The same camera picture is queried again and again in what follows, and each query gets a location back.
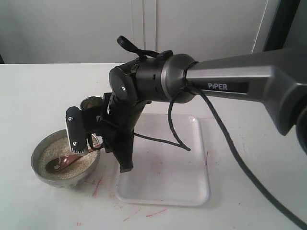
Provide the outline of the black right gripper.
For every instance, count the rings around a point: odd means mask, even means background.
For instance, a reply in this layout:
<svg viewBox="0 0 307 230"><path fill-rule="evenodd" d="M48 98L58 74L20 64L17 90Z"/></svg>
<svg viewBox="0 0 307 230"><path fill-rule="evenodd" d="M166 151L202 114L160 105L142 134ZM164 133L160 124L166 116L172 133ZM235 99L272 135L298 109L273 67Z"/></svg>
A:
<svg viewBox="0 0 307 230"><path fill-rule="evenodd" d="M134 127L150 101L137 100L132 104L124 102L113 93L103 94L104 103L100 107L82 110L84 128L87 133L95 133L103 138L103 144L94 146L93 135L86 134L86 151L99 151L105 148L112 152L119 163L121 173L133 169Z"/></svg>

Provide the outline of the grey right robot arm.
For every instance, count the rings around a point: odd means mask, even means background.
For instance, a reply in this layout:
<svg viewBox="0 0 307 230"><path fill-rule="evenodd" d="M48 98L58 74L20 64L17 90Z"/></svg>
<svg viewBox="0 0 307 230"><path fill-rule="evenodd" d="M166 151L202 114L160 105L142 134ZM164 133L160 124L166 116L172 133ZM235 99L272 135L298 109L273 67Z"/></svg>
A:
<svg viewBox="0 0 307 230"><path fill-rule="evenodd" d="M184 104L195 95L262 103L277 130L286 135L296 127L307 148L307 53L280 49L251 55L197 62L187 54L130 48L137 58L109 73L111 92L81 102L92 131L103 137L125 173L133 168L133 130L146 104Z"/></svg>

